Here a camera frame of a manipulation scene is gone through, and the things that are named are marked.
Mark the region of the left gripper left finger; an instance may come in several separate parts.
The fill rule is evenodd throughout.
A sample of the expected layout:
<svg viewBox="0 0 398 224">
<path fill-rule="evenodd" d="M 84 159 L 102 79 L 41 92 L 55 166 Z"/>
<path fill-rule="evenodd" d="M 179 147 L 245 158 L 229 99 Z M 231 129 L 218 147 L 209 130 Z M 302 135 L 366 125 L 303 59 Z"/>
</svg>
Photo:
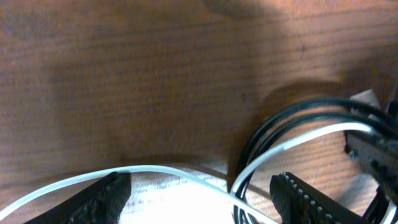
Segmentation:
<svg viewBox="0 0 398 224">
<path fill-rule="evenodd" d="M 113 224 L 131 196 L 131 175 L 112 172 L 25 224 Z"/>
</svg>

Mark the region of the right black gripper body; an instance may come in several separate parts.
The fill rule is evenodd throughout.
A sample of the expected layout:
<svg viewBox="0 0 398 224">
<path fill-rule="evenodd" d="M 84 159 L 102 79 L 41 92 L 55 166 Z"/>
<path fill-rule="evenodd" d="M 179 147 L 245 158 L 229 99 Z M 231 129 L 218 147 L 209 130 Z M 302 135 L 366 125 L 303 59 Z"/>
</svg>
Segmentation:
<svg viewBox="0 0 398 224">
<path fill-rule="evenodd" d="M 366 90 L 351 97 L 379 109 L 379 102 L 373 90 Z M 397 100 L 390 100 L 385 112 L 392 121 L 385 123 L 397 132 Z M 397 202 L 397 137 L 385 137 L 376 131 L 365 134 L 359 131 L 347 131 L 346 149 L 353 153 L 361 172 L 371 175 L 379 188 L 390 200 Z"/>
</svg>

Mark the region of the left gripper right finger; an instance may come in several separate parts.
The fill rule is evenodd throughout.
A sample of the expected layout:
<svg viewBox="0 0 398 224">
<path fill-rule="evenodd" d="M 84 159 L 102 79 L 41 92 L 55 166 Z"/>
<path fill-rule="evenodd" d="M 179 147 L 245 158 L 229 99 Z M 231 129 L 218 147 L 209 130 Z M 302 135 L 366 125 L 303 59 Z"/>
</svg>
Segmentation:
<svg viewBox="0 0 398 224">
<path fill-rule="evenodd" d="M 369 222 L 290 172 L 272 176 L 270 195 L 275 209 L 285 224 Z"/>
</svg>

